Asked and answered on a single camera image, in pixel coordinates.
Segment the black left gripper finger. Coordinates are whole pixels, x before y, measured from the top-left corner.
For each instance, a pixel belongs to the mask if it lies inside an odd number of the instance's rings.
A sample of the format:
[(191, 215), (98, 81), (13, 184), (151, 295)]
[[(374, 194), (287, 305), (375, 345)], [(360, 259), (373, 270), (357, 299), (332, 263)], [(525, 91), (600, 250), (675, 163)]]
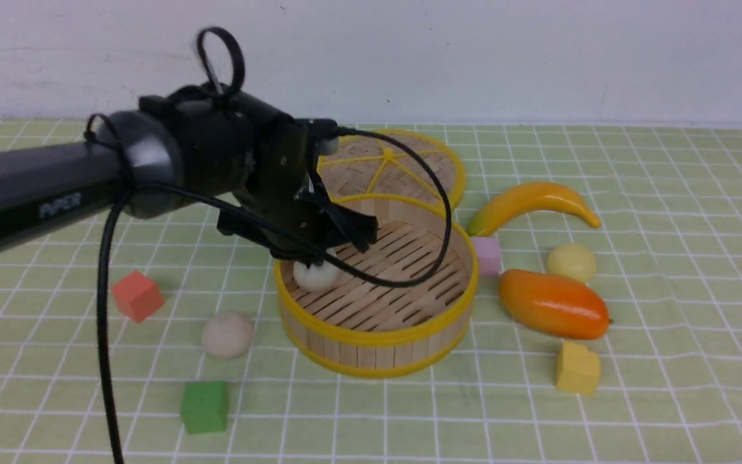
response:
[(350, 244), (360, 252), (368, 251), (377, 242), (379, 223), (373, 215), (366, 215), (330, 200), (324, 193), (300, 193), (301, 202), (313, 205), (315, 217), (324, 223), (326, 238), (323, 249)]
[(295, 242), (271, 246), (271, 256), (280, 261), (301, 262), (305, 266), (321, 266), (330, 264), (335, 268), (344, 268), (345, 265), (338, 258), (338, 251), (343, 244), (327, 244), (318, 246), (309, 242)]

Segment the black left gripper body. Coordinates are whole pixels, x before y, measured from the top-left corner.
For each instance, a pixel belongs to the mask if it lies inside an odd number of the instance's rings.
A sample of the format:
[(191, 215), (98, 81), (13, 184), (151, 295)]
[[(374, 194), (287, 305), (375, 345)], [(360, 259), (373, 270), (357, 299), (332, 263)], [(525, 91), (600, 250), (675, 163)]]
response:
[(139, 109), (167, 129), (182, 154), (182, 187), (215, 197), (233, 194), (240, 206), (276, 231), (221, 213), (218, 230), (242, 235), (300, 258), (304, 250), (281, 230), (329, 249), (336, 227), (305, 196), (316, 191), (318, 157), (338, 148), (335, 121), (296, 118), (247, 92), (215, 101), (206, 92), (180, 90), (170, 96), (143, 96)]

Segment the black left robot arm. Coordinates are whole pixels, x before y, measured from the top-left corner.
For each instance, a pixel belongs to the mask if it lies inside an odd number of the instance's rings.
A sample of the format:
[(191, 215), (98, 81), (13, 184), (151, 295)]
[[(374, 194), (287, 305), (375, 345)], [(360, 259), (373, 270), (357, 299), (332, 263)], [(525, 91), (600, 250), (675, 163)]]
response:
[(333, 203), (317, 174), (338, 126), (297, 119), (245, 92), (209, 85), (143, 96), (80, 142), (0, 152), (0, 252), (112, 207), (124, 188), (163, 183), (207, 197), (232, 194), (218, 216), (280, 260), (377, 240), (377, 220)]

